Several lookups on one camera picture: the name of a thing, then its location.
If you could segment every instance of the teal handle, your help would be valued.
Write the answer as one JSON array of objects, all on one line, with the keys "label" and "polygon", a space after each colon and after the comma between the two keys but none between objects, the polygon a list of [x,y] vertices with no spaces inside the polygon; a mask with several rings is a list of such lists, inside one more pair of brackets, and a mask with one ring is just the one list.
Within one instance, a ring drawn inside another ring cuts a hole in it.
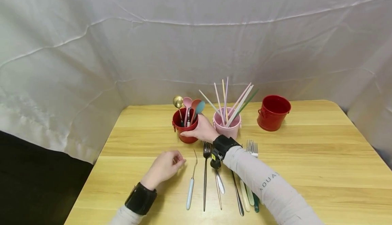
[{"label": "teal handle", "polygon": [[259,212],[260,211],[260,209],[259,209],[259,197],[257,197],[255,195],[255,193],[253,193],[253,192],[252,192],[252,194],[253,194],[253,199],[255,200],[255,212]]}]

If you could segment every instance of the black wrist strap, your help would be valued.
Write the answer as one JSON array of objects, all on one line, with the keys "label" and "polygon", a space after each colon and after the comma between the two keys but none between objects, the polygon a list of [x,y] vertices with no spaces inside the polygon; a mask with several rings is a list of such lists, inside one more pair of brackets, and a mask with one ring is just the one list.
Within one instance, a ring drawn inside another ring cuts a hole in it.
[{"label": "black wrist strap", "polygon": [[240,146],[233,138],[228,138],[225,135],[220,135],[217,137],[214,142],[212,143],[214,148],[219,151],[219,154],[222,156],[222,160],[225,158],[227,151],[231,147]]},{"label": "black wrist strap", "polygon": [[125,201],[125,206],[136,214],[146,215],[156,198],[156,189],[151,191],[138,183]]}]

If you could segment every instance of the pink metal bucket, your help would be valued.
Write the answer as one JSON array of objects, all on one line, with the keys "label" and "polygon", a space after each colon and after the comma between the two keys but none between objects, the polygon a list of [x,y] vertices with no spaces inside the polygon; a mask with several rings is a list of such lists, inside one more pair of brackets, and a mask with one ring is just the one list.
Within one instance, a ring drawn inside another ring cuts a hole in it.
[{"label": "pink metal bucket", "polygon": [[238,115],[235,117],[235,119],[232,121],[229,127],[224,127],[222,126],[222,118],[221,116],[215,112],[214,117],[212,118],[212,122],[214,123],[214,128],[215,130],[220,134],[220,135],[225,135],[227,137],[232,137],[233,139],[237,138],[238,135],[238,130],[241,128],[241,115]]}]

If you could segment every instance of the gold spoon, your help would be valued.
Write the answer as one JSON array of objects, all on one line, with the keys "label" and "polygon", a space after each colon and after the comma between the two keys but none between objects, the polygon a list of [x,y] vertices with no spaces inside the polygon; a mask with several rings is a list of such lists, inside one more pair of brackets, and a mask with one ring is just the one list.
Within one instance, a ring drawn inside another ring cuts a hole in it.
[{"label": "gold spoon", "polygon": [[184,121],[182,119],[180,108],[184,105],[184,99],[181,96],[175,96],[173,98],[173,105],[178,109],[178,112],[180,113],[181,127],[183,127],[184,126]]}]

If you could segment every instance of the wood grain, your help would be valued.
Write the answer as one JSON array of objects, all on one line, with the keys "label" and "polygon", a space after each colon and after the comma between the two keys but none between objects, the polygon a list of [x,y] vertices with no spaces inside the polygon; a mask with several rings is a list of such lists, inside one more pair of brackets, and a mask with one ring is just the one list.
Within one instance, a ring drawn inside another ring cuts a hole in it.
[{"label": "wood grain", "polygon": [[[242,111],[237,139],[259,143],[259,159],[278,171],[327,225],[389,225],[392,221],[392,173],[341,109],[330,101],[294,101],[281,129],[262,130],[256,122],[260,102]],[[241,217],[230,171],[221,173],[226,193],[217,200],[215,177],[207,173],[203,212],[202,144],[182,143],[171,125],[172,105],[129,106],[123,110],[93,171],[67,219],[67,225],[107,224],[123,205],[155,157],[178,149],[186,166],[158,189],[158,198],[142,224],[276,224],[265,207]],[[210,106],[203,112],[209,119]],[[198,154],[191,209],[186,195]]]}]

